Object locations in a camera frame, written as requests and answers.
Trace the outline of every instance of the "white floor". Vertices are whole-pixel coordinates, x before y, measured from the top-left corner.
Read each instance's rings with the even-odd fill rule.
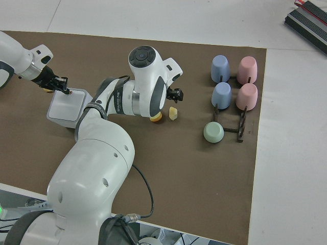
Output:
[[[2,0],[0,30],[267,48],[249,244],[325,245],[327,56],[284,25],[293,2]]]

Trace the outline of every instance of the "brown table surface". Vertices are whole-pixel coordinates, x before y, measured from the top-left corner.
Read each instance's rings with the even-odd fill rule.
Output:
[[[54,54],[49,67],[69,78],[71,88],[95,94],[106,77],[132,75],[129,52],[140,45],[156,48],[163,59],[172,57],[184,74],[172,85],[184,92],[183,102],[167,101],[160,123],[137,116],[111,115],[135,145],[134,163],[146,175],[155,200],[155,212],[144,221],[211,239],[247,244],[256,142],[261,107],[266,50],[137,39],[56,33],[7,32],[31,49],[45,44]],[[215,83],[210,69],[214,56],[225,55],[231,74],[245,56],[258,63],[257,106],[247,114],[243,143],[225,133],[218,144],[203,137],[212,119],[211,95]],[[224,127],[237,128],[240,111],[235,98],[240,85],[230,81],[232,104],[220,112]],[[61,160],[75,143],[74,130],[46,118],[53,94],[17,76],[0,90],[0,182],[46,194]],[[168,118],[170,106],[178,118]],[[143,180],[132,169],[118,192],[112,212],[148,213],[150,198]]]

